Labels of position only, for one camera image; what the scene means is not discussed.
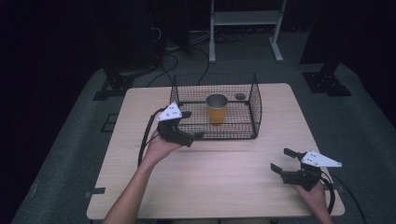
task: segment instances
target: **person's left hand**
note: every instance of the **person's left hand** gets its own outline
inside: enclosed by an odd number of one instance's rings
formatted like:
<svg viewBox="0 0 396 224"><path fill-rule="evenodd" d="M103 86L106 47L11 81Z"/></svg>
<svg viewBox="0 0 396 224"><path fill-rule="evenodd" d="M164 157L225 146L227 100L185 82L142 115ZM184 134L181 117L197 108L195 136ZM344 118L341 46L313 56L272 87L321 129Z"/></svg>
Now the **person's left hand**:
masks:
<svg viewBox="0 0 396 224"><path fill-rule="evenodd" d="M150 142L148 143L148 151L142 162L149 162L149 164L155 165L159 161L166 158L172 151L182 147L176 143L170 143L161 138L158 131L151 135Z"/></svg>

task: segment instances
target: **metal stand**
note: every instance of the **metal stand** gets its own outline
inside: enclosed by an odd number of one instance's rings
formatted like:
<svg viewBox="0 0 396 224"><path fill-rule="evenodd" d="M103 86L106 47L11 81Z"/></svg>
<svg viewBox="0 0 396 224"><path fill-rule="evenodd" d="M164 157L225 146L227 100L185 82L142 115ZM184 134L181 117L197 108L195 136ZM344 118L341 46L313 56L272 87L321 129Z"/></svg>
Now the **metal stand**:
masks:
<svg viewBox="0 0 396 224"><path fill-rule="evenodd" d="M211 1L210 7L210 41L209 41L209 62L216 62L215 52L215 26L218 25L264 25L274 24L276 26L274 35L269 37L271 48L276 56L278 63L283 62L283 57L277 46L277 37L282 24L283 15L287 0L282 1L280 10L268 11L226 11L215 12L215 0Z"/></svg>
<svg viewBox="0 0 396 224"><path fill-rule="evenodd" d="M351 96L346 86L340 84L334 72L339 62L326 62L319 72L304 72L303 76L313 93L327 93L329 96Z"/></svg>
<svg viewBox="0 0 396 224"><path fill-rule="evenodd" d="M96 92L93 101L104 101L111 96L125 96L125 93L132 88L134 79L137 77L121 76L117 69L113 67L104 67L104 70L107 79L102 89Z"/></svg>

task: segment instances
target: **gray floor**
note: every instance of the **gray floor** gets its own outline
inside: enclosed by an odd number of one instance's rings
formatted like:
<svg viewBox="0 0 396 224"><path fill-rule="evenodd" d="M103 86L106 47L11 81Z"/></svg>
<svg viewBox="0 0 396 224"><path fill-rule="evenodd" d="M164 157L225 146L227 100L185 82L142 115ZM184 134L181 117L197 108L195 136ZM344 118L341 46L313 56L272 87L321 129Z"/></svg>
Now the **gray floor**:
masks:
<svg viewBox="0 0 396 224"><path fill-rule="evenodd" d="M330 169L350 188L361 204L368 223L393 223L396 219L396 131L361 85L359 78L340 65L335 74L352 96L313 94L302 72L318 71L321 64L299 65L308 33L281 33L279 48L285 62L276 63L269 47L269 34L246 35L233 44L217 45L217 62L208 74L255 73L259 83L288 83L303 110L320 151L338 161L342 168ZM207 51L207 44L196 46ZM207 58L199 50L178 57L171 76L205 71ZM165 68L175 64L169 57ZM134 87L146 87L162 72L158 69L139 77ZM93 74L58 135L30 193L13 223L90 223L86 217L90 192L99 174L111 133L101 129L107 115L118 113L122 97L93 101L105 81L102 70ZM163 76L151 86L167 86ZM348 192L340 193L346 212L335 223L362 223ZM277 223L315 223L311 217L279 218Z"/></svg>

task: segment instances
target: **wire mesh basket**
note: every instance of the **wire mesh basket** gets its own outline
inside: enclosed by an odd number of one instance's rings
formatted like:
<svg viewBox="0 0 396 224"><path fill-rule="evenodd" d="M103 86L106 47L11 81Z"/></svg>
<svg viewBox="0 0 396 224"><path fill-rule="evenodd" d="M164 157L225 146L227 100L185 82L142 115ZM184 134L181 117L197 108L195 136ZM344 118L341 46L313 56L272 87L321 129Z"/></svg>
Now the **wire mesh basket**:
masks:
<svg viewBox="0 0 396 224"><path fill-rule="evenodd" d="M228 99L220 125L211 124L207 115L205 99L212 93ZM172 82L170 102L176 102L180 111L191 112L178 125L186 133L205 132L203 139L254 139L259 134L262 99L255 74L178 75Z"/></svg>

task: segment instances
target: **yellow cup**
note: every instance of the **yellow cup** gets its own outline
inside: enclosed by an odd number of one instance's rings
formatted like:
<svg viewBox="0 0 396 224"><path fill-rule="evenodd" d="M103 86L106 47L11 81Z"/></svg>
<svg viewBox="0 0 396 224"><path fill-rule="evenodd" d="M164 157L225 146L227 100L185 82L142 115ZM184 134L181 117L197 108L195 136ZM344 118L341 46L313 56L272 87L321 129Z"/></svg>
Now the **yellow cup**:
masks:
<svg viewBox="0 0 396 224"><path fill-rule="evenodd" d="M220 93L210 94L206 98L207 114L211 124L220 125L224 122L227 104L227 97Z"/></svg>

